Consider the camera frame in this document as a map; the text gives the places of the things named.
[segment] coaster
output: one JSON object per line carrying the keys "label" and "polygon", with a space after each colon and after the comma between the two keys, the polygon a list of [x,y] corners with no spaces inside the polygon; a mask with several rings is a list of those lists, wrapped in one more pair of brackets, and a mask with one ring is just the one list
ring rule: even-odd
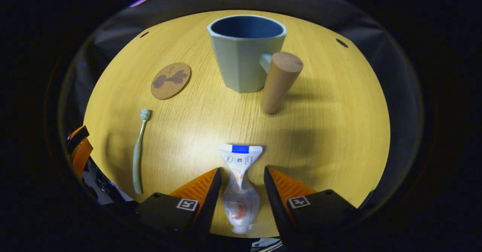
{"label": "coaster", "polygon": [[185,63],[174,63],[161,69],[151,83],[156,99],[168,99],[181,92],[191,79],[191,68]]}

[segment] wooden cylinder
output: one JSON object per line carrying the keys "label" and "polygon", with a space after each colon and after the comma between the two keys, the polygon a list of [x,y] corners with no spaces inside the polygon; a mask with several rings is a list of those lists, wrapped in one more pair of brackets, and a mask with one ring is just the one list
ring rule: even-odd
{"label": "wooden cylinder", "polygon": [[303,62],[297,56],[287,52],[273,54],[261,96],[261,109],[265,113],[277,111],[302,69]]}

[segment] light blue mug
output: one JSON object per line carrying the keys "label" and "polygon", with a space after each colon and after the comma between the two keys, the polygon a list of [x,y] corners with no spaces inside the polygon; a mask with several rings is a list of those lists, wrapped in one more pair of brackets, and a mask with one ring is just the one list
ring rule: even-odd
{"label": "light blue mug", "polygon": [[231,15],[213,21],[208,32],[224,84],[239,93],[263,88],[286,27],[258,15]]}

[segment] round table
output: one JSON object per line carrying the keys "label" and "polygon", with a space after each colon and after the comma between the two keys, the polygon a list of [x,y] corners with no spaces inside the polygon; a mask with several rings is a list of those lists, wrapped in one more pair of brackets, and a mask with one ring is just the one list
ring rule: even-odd
{"label": "round table", "polygon": [[[206,27],[215,19],[239,14],[262,15],[284,24],[287,36],[282,51],[304,63],[275,115],[261,111],[263,90],[239,94],[224,85],[217,67]],[[150,90],[153,78],[165,66],[179,62],[191,67],[186,88],[170,99],[155,99]],[[132,157],[143,108],[152,110],[152,115],[146,124],[139,170],[143,195],[137,195]],[[188,15],[141,32],[103,72],[84,124],[95,163],[138,202],[154,192],[169,194],[222,167],[223,185],[210,232],[245,238],[279,235],[263,182],[265,166],[274,166],[317,191],[333,189],[358,207],[377,186],[390,145],[383,91],[351,41],[302,19],[247,10]],[[224,212],[222,194],[229,169],[217,151],[219,144],[264,148],[248,170],[261,203],[247,234],[231,232]]]}

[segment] blue label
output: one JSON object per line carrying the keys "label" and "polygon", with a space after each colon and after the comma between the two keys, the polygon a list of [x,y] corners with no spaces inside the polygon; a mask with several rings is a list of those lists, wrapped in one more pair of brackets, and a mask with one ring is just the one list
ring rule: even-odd
{"label": "blue label", "polygon": [[232,153],[249,153],[248,145],[233,145]]}

